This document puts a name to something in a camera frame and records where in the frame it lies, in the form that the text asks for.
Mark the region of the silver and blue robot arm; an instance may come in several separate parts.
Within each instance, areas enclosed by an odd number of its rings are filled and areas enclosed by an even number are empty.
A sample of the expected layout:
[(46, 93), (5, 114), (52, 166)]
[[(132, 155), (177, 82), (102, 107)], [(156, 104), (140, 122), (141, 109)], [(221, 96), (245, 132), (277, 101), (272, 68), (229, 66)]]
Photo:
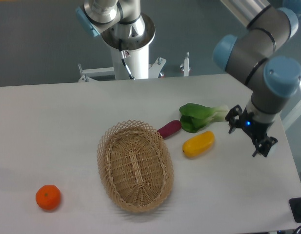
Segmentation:
[[(266, 0), (226, 0), (224, 5), (248, 34), (223, 37), (212, 60), (252, 91), (247, 106), (233, 107), (225, 119), (230, 131), (240, 128), (251, 138), (255, 154), (267, 156), (277, 143), (267, 131), (301, 80), (301, 66), (296, 60), (273, 56), (298, 30), (301, 0), (285, 0), (278, 9)], [(163, 59), (148, 63), (155, 26), (141, 12), (138, 0), (86, 0), (76, 9), (76, 16), (89, 35), (101, 36), (110, 47), (116, 79), (160, 76)]]

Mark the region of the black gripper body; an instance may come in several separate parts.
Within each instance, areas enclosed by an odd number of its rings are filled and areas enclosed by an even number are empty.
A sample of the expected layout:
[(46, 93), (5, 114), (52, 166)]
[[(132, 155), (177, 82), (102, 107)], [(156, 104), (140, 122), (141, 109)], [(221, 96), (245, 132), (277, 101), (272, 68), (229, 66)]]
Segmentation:
[(267, 135), (267, 131), (272, 125), (270, 123), (262, 123), (254, 119), (253, 112), (243, 111), (239, 116), (238, 127), (240, 127), (253, 141), (254, 144), (263, 144), (264, 142), (274, 142), (273, 137)]

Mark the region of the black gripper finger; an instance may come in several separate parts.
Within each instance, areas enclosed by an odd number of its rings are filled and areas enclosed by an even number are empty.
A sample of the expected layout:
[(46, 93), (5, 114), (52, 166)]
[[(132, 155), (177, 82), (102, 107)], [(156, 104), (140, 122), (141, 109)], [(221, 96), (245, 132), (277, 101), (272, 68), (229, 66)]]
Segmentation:
[(242, 108), (239, 105), (236, 105), (227, 113), (225, 120), (229, 124), (229, 133), (233, 133), (235, 129), (241, 128), (240, 117), (242, 116)]
[(272, 146), (274, 146), (278, 140), (272, 136), (265, 136), (263, 139), (253, 139), (252, 143), (255, 146), (255, 151), (252, 154), (252, 157), (255, 157), (257, 154), (262, 155), (264, 157), (268, 156), (268, 153)]

